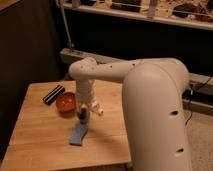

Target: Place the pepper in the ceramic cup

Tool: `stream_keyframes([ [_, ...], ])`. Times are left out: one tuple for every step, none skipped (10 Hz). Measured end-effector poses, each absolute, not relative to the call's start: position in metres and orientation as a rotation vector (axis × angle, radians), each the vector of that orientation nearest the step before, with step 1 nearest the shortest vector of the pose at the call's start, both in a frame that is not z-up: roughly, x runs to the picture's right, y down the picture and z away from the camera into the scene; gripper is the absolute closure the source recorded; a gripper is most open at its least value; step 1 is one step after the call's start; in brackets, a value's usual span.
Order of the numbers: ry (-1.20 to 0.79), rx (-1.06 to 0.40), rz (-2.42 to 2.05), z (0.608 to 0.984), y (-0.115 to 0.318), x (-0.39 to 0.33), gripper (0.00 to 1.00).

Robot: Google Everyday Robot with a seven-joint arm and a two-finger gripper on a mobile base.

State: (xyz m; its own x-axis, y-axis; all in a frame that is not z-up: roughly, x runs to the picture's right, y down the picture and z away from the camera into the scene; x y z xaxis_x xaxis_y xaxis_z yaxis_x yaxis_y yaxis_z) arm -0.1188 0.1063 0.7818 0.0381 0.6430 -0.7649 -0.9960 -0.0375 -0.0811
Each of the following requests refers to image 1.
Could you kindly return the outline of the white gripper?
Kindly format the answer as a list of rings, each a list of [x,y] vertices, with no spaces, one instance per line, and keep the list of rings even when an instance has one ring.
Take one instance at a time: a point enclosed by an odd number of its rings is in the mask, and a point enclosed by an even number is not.
[[[90,113],[103,115],[103,109],[96,99],[93,80],[80,80],[76,82],[77,116],[81,124],[87,124]]]

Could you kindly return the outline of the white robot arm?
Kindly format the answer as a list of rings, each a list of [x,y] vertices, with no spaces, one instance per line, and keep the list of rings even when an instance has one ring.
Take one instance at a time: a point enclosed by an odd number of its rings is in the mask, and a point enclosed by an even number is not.
[[[182,94],[186,66],[175,58],[99,64],[92,57],[69,66],[76,81],[77,108],[103,113],[94,82],[122,85],[122,109],[134,171],[192,171]]]

